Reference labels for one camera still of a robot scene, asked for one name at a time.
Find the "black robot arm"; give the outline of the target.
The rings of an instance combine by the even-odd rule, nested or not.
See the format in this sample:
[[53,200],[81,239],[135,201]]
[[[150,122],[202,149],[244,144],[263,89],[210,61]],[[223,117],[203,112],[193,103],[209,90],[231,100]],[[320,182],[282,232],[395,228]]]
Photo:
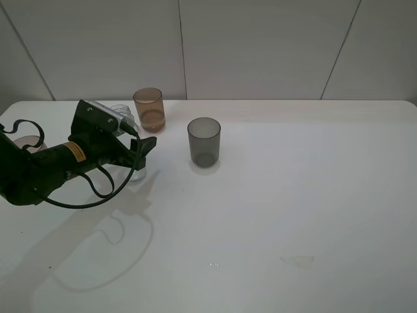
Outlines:
[[72,134],[66,143],[37,153],[19,149],[8,138],[1,144],[1,196],[13,205],[38,205],[65,182],[104,164],[146,165],[157,138],[132,139],[127,149],[113,134]]

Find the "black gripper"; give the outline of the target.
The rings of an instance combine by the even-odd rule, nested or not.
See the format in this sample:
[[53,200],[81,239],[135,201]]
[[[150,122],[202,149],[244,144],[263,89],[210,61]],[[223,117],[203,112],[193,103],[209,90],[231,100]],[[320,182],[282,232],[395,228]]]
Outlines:
[[146,166],[146,157],[156,143],[155,136],[131,139],[129,150],[112,133],[97,130],[72,134],[65,143],[65,166],[74,173],[86,173],[104,164],[139,171]]

